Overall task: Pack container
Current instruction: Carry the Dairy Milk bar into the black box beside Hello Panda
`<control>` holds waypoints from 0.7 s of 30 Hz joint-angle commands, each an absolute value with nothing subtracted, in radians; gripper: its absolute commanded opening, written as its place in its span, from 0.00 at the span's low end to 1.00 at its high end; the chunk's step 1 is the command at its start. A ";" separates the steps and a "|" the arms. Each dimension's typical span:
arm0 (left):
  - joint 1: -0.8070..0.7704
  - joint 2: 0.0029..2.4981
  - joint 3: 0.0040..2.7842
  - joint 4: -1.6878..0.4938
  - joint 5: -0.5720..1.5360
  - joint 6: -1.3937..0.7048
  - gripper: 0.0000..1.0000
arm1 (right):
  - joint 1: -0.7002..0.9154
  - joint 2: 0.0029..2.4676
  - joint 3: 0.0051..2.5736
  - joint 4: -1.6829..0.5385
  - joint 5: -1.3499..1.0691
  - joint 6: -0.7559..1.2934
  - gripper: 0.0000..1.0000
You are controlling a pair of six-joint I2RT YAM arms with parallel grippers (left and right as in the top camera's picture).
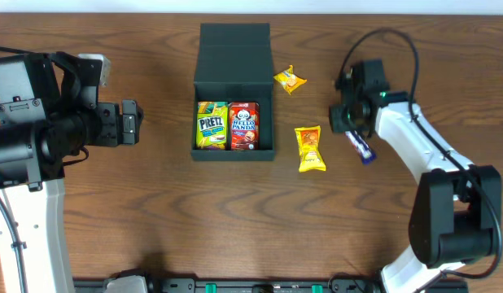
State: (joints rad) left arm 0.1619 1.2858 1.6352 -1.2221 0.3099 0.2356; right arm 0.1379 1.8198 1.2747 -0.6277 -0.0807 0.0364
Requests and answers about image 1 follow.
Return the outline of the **blue Dairy Milk bar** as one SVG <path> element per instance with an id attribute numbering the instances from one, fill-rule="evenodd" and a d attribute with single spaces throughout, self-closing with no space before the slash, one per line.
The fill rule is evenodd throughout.
<path id="1" fill-rule="evenodd" d="M 364 165 L 370 164 L 377 159 L 377 155 L 374 150 L 357 131 L 346 131 L 344 134 L 352 144 Z"/>

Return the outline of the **green Pretz box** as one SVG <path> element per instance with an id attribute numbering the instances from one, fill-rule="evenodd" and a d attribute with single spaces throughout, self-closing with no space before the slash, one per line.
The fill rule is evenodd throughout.
<path id="1" fill-rule="evenodd" d="M 226 149 L 228 110 L 227 102 L 198 102 L 195 138 L 198 149 Z"/>

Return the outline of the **red Hello Panda box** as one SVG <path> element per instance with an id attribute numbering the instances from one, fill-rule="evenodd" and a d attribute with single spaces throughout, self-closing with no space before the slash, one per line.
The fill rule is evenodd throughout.
<path id="1" fill-rule="evenodd" d="M 229 124 L 232 151 L 253 151 L 259 148 L 259 104 L 231 103 Z"/>

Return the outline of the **dark green box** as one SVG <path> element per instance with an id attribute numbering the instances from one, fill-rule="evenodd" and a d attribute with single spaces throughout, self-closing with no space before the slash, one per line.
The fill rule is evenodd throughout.
<path id="1" fill-rule="evenodd" d="M 269 24 L 201 24 L 194 91 L 190 131 L 193 160 L 274 160 L 273 56 Z M 195 143 L 199 102 L 257 103 L 258 147 L 249 151 L 232 151 L 229 146 L 224 151 L 199 149 Z"/>

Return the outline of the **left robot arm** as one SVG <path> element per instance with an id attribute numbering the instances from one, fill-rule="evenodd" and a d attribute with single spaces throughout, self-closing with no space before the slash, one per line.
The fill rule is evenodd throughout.
<path id="1" fill-rule="evenodd" d="M 0 264 L 9 292 L 146 292 L 143 276 L 74 280 L 63 227 L 64 170 L 88 149 L 133 145 L 142 109 L 102 103 L 110 61 L 5 49 L 0 58 Z"/>

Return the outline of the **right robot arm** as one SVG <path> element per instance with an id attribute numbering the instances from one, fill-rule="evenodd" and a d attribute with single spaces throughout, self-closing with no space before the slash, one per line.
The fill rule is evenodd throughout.
<path id="1" fill-rule="evenodd" d="M 376 155 L 366 139 L 377 134 L 418 184 L 409 220 L 409 246 L 371 280 L 341 277 L 359 292 L 464 291 L 446 282 L 487 256 L 501 258 L 501 176 L 460 155 L 422 115 L 405 91 L 392 91 L 379 59 L 340 74 L 342 101 L 329 108 L 330 127 L 346 135 L 363 164 Z"/>

